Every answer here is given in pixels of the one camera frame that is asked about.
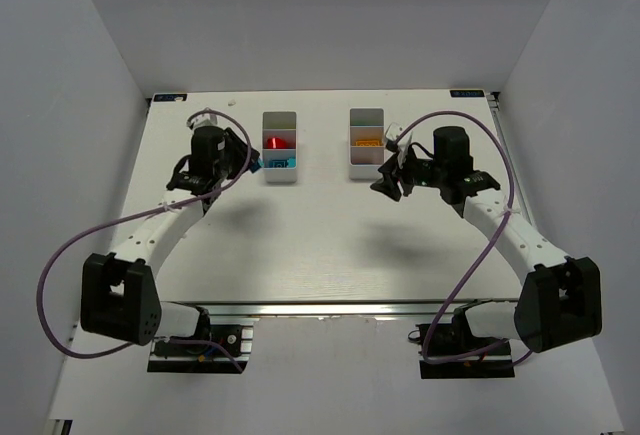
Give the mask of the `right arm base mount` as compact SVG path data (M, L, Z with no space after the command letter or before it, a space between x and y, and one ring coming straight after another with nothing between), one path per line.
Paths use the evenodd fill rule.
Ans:
M478 338L471 333L463 317L464 309L456 308L451 317L443 317L427 343L430 323L418 324L408 335L410 343L420 346L419 370L422 380L508 379L515 377L511 348L507 342L498 345L496 338Z

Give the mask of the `teal printed lego piece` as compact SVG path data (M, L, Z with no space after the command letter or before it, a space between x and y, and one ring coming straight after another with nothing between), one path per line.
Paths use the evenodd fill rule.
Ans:
M288 159L273 159L270 160L268 163L268 168L269 169L289 169L292 167L289 167L288 165Z

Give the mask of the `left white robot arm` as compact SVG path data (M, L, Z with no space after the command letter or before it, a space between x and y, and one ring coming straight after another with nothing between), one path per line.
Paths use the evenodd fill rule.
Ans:
M161 266L187 231L219 197L222 184L257 163L230 128L192 130L191 152L173 170L158 210L106 255L92 254L82 271L80 324L84 331L144 346L155 338L192 338L204 330L204 310L162 302Z

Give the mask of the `yellow orange teal lego stack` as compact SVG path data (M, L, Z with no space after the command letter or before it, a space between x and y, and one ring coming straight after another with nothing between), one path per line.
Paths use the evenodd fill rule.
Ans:
M355 147L383 147L380 140L357 140L354 144Z

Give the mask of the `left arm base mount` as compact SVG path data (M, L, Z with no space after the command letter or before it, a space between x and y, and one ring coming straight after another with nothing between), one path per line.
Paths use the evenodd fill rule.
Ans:
M240 375L252 351L254 323L213 315L202 309L189 337L171 335L154 340L148 373Z

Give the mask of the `red round lego piece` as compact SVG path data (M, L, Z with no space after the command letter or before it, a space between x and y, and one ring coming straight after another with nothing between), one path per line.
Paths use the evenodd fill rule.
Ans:
M289 148L289 144L283 138L269 137L266 139L265 148L268 150L285 150Z

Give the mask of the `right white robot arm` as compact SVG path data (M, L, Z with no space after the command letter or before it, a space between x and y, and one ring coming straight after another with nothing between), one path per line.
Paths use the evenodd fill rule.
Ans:
M391 155L371 186L394 201L414 188L435 188L442 200L479 230L519 277L515 302L476 301L455 310L451 340L471 351L484 340L519 340L541 353L602 331L601 280L588 257L574 258L546 240L508 207L509 197L487 172L474 168L470 141L459 126L434 132L434 152L415 154L398 125L385 133Z

